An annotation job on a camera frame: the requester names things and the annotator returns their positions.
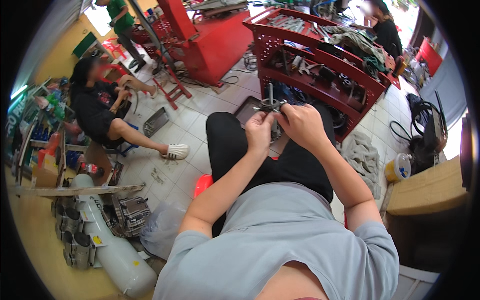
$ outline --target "black machine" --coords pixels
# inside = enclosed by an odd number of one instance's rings
[[[445,148],[448,133],[445,115],[437,90],[435,95],[438,101],[437,108],[434,104],[426,101],[418,101],[414,105],[410,105],[412,112],[411,126],[417,130],[420,135],[411,137],[408,132],[396,121],[390,122],[390,129],[397,136],[409,142],[409,150],[412,154],[412,175],[422,172],[439,163],[438,154]],[[418,123],[423,122],[426,125],[422,131],[418,127]],[[408,138],[398,134],[392,127],[397,124],[407,134]]]

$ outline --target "person in black shirt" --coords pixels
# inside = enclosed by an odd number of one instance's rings
[[[106,148],[116,148],[124,141],[157,150],[161,156],[173,159],[187,157],[190,147],[183,144],[159,144],[138,132],[123,120],[130,108],[129,82],[135,89],[147,91],[152,99],[158,95],[155,85],[147,85],[130,75],[123,75],[118,83],[108,84],[99,78],[99,65],[94,57],[82,58],[70,78],[71,108],[78,125],[94,142]]]
[[[351,27],[365,29],[377,36],[375,43],[382,46],[385,51],[396,59],[402,55],[402,43],[398,37],[393,17],[382,0],[368,0],[372,7],[373,17],[378,19],[374,27],[351,24]]]

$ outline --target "hand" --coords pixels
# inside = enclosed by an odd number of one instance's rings
[[[312,152],[325,142],[330,143],[320,113],[310,104],[292,106],[286,103],[280,110],[287,117],[275,113],[275,119],[298,145]]]
[[[270,140],[272,139],[273,113],[264,111],[255,113],[245,124],[245,134],[248,141],[248,152],[265,159],[268,156]]]
[[[118,93],[119,93],[118,99],[120,100],[125,99],[130,94],[130,92],[125,89],[125,87],[121,88]]]

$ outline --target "person in green shirt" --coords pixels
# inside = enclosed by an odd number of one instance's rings
[[[112,22],[110,26],[118,35],[121,44],[127,49],[134,60],[138,62],[138,67],[134,71],[137,73],[146,65],[137,48],[132,44],[133,40],[133,17],[128,12],[128,6],[123,0],[96,0],[95,5],[106,6]]]

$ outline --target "tool tray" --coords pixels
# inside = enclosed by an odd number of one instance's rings
[[[281,14],[285,15],[285,17],[277,18]],[[302,30],[296,32],[293,31],[295,29],[289,30],[271,25],[274,23],[277,24],[281,22],[282,19],[290,16],[304,20],[305,25]],[[257,57],[258,77],[262,87],[262,98],[267,98],[266,91],[268,89],[268,83],[271,79],[275,79],[296,87],[324,103],[335,107],[348,115],[346,125],[336,130],[336,140],[342,142],[365,116],[368,110],[372,108],[386,88],[391,83],[398,84],[398,79],[393,78],[391,73],[385,75],[379,72],[378,77],[380,82],[376,81],[359,69],[363,63],[361,58],[337,46],[325,43],[323,35],[315,34],[311,29],[310,22],[316,23],[317,26],[338,25],[332,21],[313,15],[283,8],[275,9],[274,7],[267,8],[262,13],[246,19],[243,21],[243,24],[251,29],[253,33],[255,42],[253,53]],[[311,52],[290,46],[286,44],[286,42],[293,42],[308,47]],[[275,64],[271,62],[272,59],[283,57],[282,49],[286,53],[290,52],[294,55],[304,57],[305,62],[308,64],[321,63],[336,73],[346,75],[349,80],[356,82],[358,85],[355,92],[352,93],[350,89],[345,89],[338,76],[333,81],[334,85],[321,79],[316,79],[313,82],[312,76],[305,74],[305,72],[304,74],[300,74],[298,69],[292,71],[290,69],[291,65],[288,63],[288,74],[286,74],[283,66],[276,67]],[[388,55],[386,55],[386,57],[387,60],[385,64],[387,67],[393,69],[395,65],[393,58]],[[318,67],[312,68],[311,73],[318,74]]]

